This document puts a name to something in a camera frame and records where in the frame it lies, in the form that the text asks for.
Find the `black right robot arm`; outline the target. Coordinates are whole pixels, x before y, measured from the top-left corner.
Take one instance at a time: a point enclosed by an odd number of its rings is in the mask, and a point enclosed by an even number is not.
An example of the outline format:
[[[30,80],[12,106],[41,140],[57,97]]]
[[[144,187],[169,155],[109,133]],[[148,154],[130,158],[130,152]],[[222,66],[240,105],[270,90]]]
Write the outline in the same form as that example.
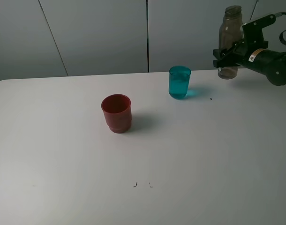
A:
[[[286,85],[286,51],[269,50],[263,46],[235,42],[230,49],[214,49],[215,68],[244,67],[266,76],[275,86]]]

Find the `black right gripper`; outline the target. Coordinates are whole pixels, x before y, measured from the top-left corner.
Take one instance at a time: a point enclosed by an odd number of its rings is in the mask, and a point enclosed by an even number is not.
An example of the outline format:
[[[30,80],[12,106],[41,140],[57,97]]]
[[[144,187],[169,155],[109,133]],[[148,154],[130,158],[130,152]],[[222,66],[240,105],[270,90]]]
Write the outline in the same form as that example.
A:
[[[250,70],[274,70],[273,51],[268,50],[268,42],[247,45],[234,44],[230,48],[213,49],[215,68],[243,67]]]

